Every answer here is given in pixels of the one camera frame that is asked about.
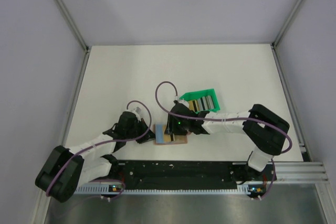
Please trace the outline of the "green plastic card bin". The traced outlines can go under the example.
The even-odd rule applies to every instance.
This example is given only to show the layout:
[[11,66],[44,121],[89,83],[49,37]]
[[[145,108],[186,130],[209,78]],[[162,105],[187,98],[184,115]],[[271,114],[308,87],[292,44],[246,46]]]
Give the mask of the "green plastic card bin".
[[203,111],[218,112],[220,106],[214,89],[187,92],[180,97],[188,103],[188,108],[200,113]]

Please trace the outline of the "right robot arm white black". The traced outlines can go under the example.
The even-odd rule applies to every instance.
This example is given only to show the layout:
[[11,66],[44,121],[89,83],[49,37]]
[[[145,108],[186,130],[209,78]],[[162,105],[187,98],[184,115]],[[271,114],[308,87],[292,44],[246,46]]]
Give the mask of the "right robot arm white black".
[[264,174],[269,161],[284,152],[290,125],[261,104],[245,112],[217,113],[210,110],[194,112],[185,104],[175,102],[167,118],[165,134],[184,136],[188,133],[210,135],[218,132],[243,134],[254,143],[245,174],[252,180]]

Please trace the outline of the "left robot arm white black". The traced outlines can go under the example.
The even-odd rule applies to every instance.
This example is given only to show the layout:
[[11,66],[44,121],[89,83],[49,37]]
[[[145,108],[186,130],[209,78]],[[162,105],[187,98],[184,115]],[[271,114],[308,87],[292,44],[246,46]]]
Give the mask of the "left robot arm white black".
[[112,128],[83,144],[56,146],[35,179],[35,186],[48,197],[59,202],[67,201],[75,190],[97,178],[114,180],[119,168],[113,153],[127,142],[139,144],[155,138],[155,134],[135,110],[124,111]]

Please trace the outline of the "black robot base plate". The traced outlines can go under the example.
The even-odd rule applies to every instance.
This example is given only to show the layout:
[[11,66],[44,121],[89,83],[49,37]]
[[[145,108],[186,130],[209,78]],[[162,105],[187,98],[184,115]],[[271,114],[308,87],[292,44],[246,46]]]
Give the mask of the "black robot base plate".
[[245,162],[119,160],[109,177],[126,189],[234,189],[242,182],[269,182],[273,171],[271,164],[261,173],[248,171]]

